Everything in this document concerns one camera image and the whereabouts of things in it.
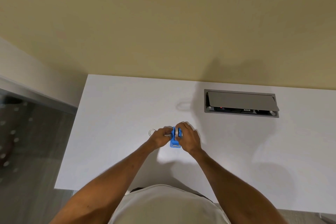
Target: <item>person's left arm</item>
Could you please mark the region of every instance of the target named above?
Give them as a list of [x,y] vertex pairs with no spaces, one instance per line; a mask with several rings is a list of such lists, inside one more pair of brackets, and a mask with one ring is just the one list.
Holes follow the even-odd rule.
[[128,157],[86,184],[51,224],[108,223],[147,156],[170,141],[171,128],[160,128]]

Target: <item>person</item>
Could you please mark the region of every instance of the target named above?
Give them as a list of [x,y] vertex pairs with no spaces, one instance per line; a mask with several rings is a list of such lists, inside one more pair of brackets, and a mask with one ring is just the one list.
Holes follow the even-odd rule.
[[203,170],[221,206],[168,185],[153,185],[125,195],[147,156],[170,141],[171,128],[160,128],[135,152],[79,190],[51,221],[75,223],[287,223],[258,190],[221,167],[202,148],[196,130],[186,123],[179,144]]

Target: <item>blue tape dispenser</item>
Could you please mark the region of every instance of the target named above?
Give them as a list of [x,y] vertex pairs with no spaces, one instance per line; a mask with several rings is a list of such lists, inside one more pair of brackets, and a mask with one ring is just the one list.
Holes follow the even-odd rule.
[[179,145],[179,142],[175,140],[175,137],[180,137],[182,138],[182,130],[180,128],[175,128],[173,127],[173,130],[170,134],[170,147],[172,148],[181,148],[181,146]]

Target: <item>person's right arm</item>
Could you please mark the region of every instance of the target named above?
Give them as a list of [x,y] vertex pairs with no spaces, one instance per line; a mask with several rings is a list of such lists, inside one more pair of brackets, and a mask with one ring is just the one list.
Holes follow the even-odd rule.
[[272,203],[258,190],[233,175],[202,150],[196,130],[182,122],[179,144],[199,164],[216,198],[232,224],[287,224]]

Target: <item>beige shirt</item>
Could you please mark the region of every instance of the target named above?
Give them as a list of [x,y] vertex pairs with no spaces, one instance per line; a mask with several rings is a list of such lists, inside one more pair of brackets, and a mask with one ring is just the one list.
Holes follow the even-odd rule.
[[153,185],[124,196],[109,224],[230,224],[210,200],[168,185]]

